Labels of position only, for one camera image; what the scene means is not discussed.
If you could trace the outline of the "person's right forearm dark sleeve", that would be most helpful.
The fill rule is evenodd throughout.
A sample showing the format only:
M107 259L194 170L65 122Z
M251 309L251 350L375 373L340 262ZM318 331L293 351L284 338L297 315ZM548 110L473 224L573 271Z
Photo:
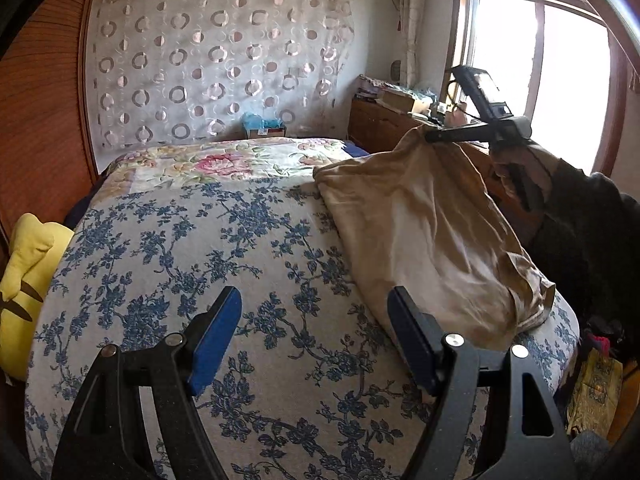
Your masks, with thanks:
M603 174L559 162L527 248L582 318L639 321L639 203Z

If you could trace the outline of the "person's right hand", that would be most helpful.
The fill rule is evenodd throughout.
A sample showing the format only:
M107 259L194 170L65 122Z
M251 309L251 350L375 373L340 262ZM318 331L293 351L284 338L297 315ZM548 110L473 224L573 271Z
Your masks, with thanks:
M513 145L490 152L506 195L528 212L543 210L560 160L538 144Z

